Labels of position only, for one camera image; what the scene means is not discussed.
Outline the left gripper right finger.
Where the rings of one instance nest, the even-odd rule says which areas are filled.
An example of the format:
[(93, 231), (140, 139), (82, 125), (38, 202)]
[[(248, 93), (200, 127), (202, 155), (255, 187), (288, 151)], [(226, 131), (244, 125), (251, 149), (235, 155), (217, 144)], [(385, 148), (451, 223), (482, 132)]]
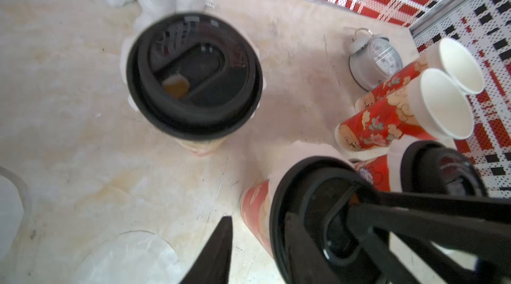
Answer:
[(295, 213), (286, 214), (284, 234), (287, 283), (339, 283)]

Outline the silver alarm clock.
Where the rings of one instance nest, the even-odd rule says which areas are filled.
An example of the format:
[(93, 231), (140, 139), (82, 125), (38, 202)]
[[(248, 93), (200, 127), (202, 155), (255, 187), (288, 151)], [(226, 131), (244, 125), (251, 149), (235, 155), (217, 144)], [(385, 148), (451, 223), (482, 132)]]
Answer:
[(404, 67), (390, 39), (367, 28), (355, 30), (349, 52), (351, 75), (366, 91), (374, 90)]

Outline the black cup lid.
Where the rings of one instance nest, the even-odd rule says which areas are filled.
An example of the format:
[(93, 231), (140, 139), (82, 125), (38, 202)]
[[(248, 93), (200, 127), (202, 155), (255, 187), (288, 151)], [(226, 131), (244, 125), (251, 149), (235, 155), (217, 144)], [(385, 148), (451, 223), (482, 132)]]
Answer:
[(263, 95), (262, 66), (249, 41), (200, 12), (169, 15), (137, 36), (126, 82), (153, 126), (194, 141), (231, 135), (255, 115)]

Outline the yellow-red paper cup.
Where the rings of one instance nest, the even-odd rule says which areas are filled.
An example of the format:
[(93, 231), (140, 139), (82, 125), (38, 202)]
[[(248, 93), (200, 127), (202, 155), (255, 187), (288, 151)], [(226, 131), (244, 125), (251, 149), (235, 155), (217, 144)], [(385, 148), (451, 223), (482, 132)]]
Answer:
[(226, 137), (214, 140), (194, 141), (186, 139), (174, 139), (182, 148), (191, 152), (194, 156), (206, 156), (220, 148)]

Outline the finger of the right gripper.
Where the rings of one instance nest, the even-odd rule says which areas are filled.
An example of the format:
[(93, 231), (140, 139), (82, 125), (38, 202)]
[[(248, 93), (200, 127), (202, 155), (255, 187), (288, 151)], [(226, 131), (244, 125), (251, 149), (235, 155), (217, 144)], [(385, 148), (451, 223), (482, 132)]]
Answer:
[(478, 218), (490, 222), (510, 221), (510, 200), (477, 196), (379, 192), (384, 206)]
[[(377, 235), (378, 230), (395, 233), (447, 283), (499, 283), (510, 278), (509, 203), (449, 204), (442, 212), (358, 204), (348, 210), (346, 222), (392, 283), (418, 280)], [(440, 247), (471, 253), (479, 264), (470, 272), (445, 256)]]

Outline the red paper cup front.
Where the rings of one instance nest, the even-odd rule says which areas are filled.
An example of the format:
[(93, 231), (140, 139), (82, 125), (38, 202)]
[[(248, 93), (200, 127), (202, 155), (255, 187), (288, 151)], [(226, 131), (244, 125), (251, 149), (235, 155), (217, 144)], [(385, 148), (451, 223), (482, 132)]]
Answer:
[(355, 170), (378, 191), (391, 191), (387, 155), (358, 162), (355, 164)]

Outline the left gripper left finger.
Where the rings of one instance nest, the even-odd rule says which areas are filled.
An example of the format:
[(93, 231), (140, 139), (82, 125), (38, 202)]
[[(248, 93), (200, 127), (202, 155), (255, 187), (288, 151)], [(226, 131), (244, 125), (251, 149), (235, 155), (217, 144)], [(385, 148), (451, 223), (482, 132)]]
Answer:
[(232, 242), (232, 217), (224, 216), (181, 283), (228, 283)]

